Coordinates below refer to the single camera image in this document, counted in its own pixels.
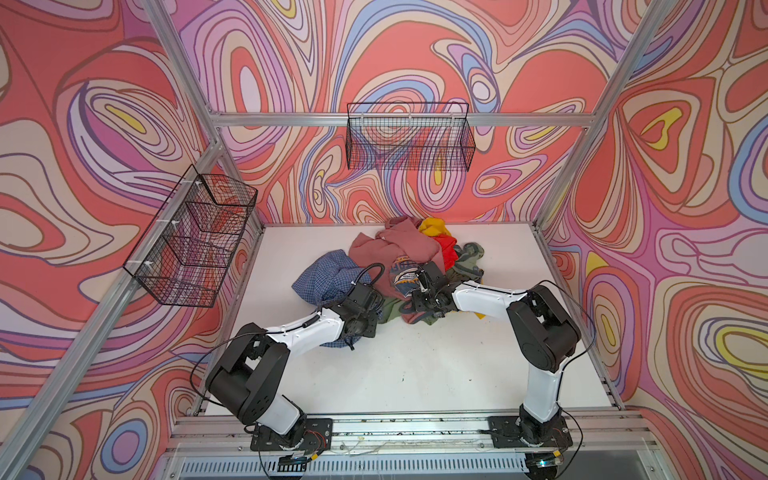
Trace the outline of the pink printed t-shirt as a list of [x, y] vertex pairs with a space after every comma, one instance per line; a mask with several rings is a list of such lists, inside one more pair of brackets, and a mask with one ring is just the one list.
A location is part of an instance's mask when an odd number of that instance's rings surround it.
[[374, 282], [385, 297], [404, 300], [411, 286], [399, 284], [400, 278], [414, 273], [420, 265], [433, 262], [444, 273], [442, 247], [418, 230], [415, 219], [401, 217], [390, 220], [373, 237], [360, 233], [353, 240], [349, 257], [360, 267], [374, 263], [384, 266], [384, 273]]

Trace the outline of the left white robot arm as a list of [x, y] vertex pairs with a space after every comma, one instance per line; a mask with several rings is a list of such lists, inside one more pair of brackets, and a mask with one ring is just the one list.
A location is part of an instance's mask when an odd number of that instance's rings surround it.
[[294, 322], [269, 329], [249, 323], [209, 369], [205, 391], [243, 426], [265, 427], [296, 443], [306, 414], [278, 394], [289, 361], [328, 343], [352, 347], [355, 338], [373, 338], [383, 303], [372, 286], [356, 283], [341, 300]]

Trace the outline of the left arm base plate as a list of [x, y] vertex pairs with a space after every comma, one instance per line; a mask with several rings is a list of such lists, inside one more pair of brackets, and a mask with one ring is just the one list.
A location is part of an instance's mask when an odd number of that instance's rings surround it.
[[251, 438], [253, 452], [323, 452], [332, 445], [334, 422], [330, 417], [299, 420], [286, 434], [259, 425]]

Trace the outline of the green shirt blue trim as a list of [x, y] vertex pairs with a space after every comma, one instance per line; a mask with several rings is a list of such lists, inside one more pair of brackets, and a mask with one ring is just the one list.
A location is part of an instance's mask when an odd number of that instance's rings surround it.
[[[453, 251], [457, 254], [458, 259], [445, 273], [448, 280], [450, 282], [471, 280], [480, 283], [484, 276], [484, 270], [478, 266], [478, 262], [485, 255], [485, 250], [476, 242], [468, 242], [462, 246], [454, 246]], [[385, 297], [379, 311], [378, 323], [382, 325], [396, 318], [401, 318], [408, 324], [421, 322], [427, 325], [433, 325], [439, 320], [439, 317], [435, 315], [415, 312], [409, 301]]]

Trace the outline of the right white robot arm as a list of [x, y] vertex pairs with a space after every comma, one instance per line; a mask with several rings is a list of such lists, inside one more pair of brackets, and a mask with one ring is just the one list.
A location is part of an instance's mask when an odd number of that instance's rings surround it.
[[416, 283], [410, 298], [418, 312], [435, 316], [471, 312], [508, 319], [529, 364], [520, 425], [539, 434], [562, 418], [559, 393], [564, 363], [575, 354], [581, 332], [548, 288], [535, 285], [513, 291], [474, 281], [451, 282], [432, 262], [417, 270]]

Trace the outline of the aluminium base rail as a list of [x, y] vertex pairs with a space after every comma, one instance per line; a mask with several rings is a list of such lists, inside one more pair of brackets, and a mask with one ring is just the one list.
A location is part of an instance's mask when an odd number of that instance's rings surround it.
[[[330, 414], [331, 442], [321, 456], [485, 453], [493, 449], [491, 416], [513, 410]], [[586, 451], [654, 450], [660, 447], [648, 422], [637, 412], [573, 409], [564, 413], [574, 444]], [[189, 456], [247, 456], [251, 435], [228, 416], [189, 417], [176, 422], [165, 452]]]

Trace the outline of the yellow cloth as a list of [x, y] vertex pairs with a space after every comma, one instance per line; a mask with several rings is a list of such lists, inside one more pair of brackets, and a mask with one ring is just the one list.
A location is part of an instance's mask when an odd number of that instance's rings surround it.
[[436, 217], [425, 218], [418, 226], [418, 231], [428, 237], [452, 237], [452, 233], [448, 229], [445, 221]]

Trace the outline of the red cloth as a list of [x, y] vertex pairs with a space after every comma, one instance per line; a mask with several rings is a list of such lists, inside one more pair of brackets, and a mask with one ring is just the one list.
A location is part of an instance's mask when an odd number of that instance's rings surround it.
[[446, 234], [434, 236], [433, 239], [441, 248], [444, 270], [452, 269], [459, 258], [459, 254], [456, 251], [457, 240]]

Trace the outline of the aluminium frame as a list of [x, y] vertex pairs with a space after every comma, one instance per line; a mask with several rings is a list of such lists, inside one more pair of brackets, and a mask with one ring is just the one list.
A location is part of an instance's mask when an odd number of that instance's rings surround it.
[[268, 223], [530, 221], [573, 128], [481, 126], [469, 173], [349, 172], [335, 127], [207, 129], [211, 113], [338, 113], [465, 101], [588, 113], [644, 1], [168, 1], [185, 88], [142, 1], [1, 5], [1, 431], [102, 301], [211, 144]]

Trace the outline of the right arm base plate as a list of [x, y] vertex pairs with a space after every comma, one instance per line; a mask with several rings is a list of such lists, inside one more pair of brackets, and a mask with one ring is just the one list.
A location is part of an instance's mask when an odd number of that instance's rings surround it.
[[527, 415], [490, 416], [487, 433], [495, 448], [568, 449], [573, 445], [570, 430], [560, 414], [546, 422]]

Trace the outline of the blue plaid shirt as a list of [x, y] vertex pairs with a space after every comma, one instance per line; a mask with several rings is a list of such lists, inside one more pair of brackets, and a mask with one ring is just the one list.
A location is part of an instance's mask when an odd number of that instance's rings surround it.
[[292, 333], [291, 348], [298, 353], [316, 347], [353, 348], [365, 337], [341, 338], [343, 322], [335, 312], [335, 306], [355, 284], [375, 288], [374, 282], [383, 273], [381, 263], [360, 267], [342, 250], [331, 251], [317, 259], [292, 285], [295, 293], [313, 305], [315, 311], [302, 321], [299, 330]]

